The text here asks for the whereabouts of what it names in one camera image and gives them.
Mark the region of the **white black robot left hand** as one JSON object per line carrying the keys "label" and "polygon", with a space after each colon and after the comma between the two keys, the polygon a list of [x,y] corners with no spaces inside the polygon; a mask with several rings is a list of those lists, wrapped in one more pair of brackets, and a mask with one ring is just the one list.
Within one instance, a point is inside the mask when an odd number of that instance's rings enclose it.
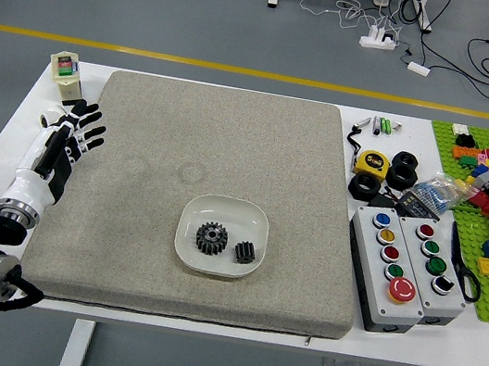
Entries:
{"label": "white black robot left hand", "polygon": [[104,143],[106,128],[96,125],[101,118],[97,104],[80,99],[54,122],[45,121],[1,197],[35,210],[55,204],[83,154]]}

